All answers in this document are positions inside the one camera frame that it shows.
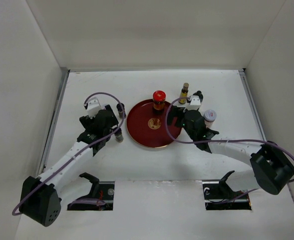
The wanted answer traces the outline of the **black pepper shaker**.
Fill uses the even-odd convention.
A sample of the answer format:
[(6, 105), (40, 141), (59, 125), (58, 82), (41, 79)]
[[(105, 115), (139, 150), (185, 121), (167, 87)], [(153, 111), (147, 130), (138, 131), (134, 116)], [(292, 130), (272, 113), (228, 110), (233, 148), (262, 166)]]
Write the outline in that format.
[(121, 143), (124, 140), (121, 128), (115, 129), (114, 136), (118, 143)]
[(125, 106), (123, 103), (118, 103), (116, 105), (117, 111), (118, 111), (118, 115), (119, 118), (121, 119), (125, 119), (126, 118), (126, 113), (125, 113)]

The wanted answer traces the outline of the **white lid jar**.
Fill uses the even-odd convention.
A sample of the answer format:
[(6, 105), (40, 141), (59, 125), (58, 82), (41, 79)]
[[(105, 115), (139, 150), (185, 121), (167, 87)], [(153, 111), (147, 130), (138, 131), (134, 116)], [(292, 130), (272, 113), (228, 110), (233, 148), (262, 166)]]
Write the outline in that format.
[(203, 117), (206, 127), (211, 128), (217, 118), (217, 113), (212, 109), (208, 109), (204, 112)]

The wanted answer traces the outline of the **yellow bottle gold cap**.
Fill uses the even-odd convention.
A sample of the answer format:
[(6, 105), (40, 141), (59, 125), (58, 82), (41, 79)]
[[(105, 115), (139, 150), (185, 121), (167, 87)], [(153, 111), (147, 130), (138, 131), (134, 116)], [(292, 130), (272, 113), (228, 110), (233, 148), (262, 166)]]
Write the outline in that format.
[(181, 105), (184, 105), (187, 102), (188, 88), (189, 83), (185, 82), (180, 92), (180, 100), (178, 101)]

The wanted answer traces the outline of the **red lid jar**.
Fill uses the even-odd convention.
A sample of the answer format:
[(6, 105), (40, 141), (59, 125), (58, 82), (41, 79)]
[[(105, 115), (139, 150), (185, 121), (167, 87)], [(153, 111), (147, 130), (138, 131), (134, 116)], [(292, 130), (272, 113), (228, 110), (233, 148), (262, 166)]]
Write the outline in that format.
[(156, 111), (164, 110), (166, 101), (166, 93), (162, 90), (157, 90), (153, 93), (153, 108)]

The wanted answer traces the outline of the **black pepper shaker front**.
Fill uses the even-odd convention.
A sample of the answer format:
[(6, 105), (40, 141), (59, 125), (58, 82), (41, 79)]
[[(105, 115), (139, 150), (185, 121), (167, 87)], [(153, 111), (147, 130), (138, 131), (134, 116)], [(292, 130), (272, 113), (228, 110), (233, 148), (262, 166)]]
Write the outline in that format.
[(121, 143), (124, 140), (121, 128), (115, 129), (114, 136), (118, 143)]

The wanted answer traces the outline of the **black cap white bottle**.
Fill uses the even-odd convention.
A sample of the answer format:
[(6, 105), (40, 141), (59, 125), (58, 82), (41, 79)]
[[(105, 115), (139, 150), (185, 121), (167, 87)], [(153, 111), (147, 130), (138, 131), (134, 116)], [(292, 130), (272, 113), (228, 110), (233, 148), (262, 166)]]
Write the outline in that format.
[(200, 91), (200, 90), (198, 90), (197, 92), (195, 92), (195, 93), (193, 94), (193, 96), (198, 96), (201, 102), (202, 102), (203, 99), (204, 99), (204, 96), (203, 96), (203, 94), (202, 94), (202, 91)]

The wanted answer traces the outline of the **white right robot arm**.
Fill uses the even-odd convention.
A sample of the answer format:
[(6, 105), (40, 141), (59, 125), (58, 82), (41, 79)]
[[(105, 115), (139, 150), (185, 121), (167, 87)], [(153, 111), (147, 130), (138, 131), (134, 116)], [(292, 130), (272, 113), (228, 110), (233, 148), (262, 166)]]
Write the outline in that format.
[(231, 140), (213, 137), (219, 133), (207, 128), (204, 117), (197, 110), (185, 110), (172, 106), (166, 113), (168, 126), (183, 128), (201, 151), (235, 159), (250, 166), (249, 170), (227, 173), (219, 185), (219, 192), (225, 198), (240, 190), (262, 189), (277, 195), (294, 176), (294, 166), (283, 150), (273, 142), (261, 140)]

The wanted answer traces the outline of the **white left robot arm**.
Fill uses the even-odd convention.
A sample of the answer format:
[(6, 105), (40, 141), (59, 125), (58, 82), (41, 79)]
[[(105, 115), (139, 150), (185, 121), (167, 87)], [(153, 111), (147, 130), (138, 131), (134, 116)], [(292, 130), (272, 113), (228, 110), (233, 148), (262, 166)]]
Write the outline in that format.
[(45, 227), (50, 226), (61, 212), (65, 199), (63, 188), (78, 177), (91, 180), (82, 186), (82, 194), (90, 200), (97, 197), (99, 180), (82, 172), (81, 168), (110, 140), (119, 122), (110, 105), (106, 105), (94, 116), (80, 117), (80, 123), (85, 130), (69, 151), (47, 171), (38, 177), (29, 176), (23, 182), (20, 203), (13, 211), (15, 214), (26, 215)]

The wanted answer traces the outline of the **round red tray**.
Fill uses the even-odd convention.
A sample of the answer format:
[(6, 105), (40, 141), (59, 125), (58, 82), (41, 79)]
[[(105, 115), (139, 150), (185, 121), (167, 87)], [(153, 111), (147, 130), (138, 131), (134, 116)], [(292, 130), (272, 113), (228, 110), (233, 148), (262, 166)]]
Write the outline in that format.
[(132, 107), (127, 114), (127, 131), (138, 144), (148, 148), (162, 148), (173, 142), (165, 129), (165, 114), (170, 103), (165, 102), (164, 110), (157, 112), (153, 100), (143, 100)]

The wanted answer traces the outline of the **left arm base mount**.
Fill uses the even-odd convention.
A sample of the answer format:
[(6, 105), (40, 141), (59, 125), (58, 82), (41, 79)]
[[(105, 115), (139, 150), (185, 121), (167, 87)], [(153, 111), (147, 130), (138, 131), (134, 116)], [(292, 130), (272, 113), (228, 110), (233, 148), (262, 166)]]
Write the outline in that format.
[(81, 180), (90, 183), (90, 189), (85, 187), (85, 193), (76, 197), (67, 205), (68, 211), (112, 211), (114, 206), (115, 182), (100, 181), (97, 177), (82, 173)]

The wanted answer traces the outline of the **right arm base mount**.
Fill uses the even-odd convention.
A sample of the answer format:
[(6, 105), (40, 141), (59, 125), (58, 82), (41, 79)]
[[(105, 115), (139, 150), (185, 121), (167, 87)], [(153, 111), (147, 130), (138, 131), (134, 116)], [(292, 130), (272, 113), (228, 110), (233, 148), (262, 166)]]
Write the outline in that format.
[(252, 210), (249, 193), (253, 190), (233, 191), (227, 184), (228, 178), (234, 172), (234, 170), (229, 171), (221, 179), (202, 182), (204, 204), (207, 211)]

